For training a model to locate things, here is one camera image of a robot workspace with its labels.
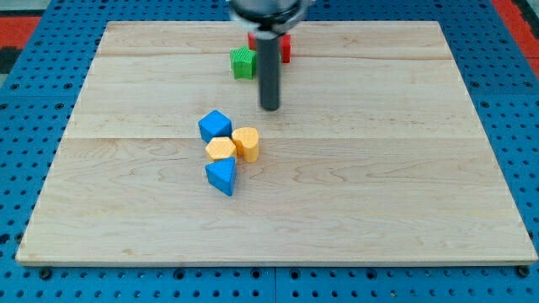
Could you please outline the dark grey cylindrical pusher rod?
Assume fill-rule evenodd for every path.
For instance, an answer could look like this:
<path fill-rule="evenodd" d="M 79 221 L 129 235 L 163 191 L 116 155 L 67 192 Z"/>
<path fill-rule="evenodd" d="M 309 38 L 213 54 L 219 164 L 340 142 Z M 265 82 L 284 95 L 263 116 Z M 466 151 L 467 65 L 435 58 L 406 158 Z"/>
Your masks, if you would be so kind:
<path fill-rule="evenodd" d="M 267 111 L 280 107 L 280 41 L 269 31 L 255 34 L 259 105 Z"/>

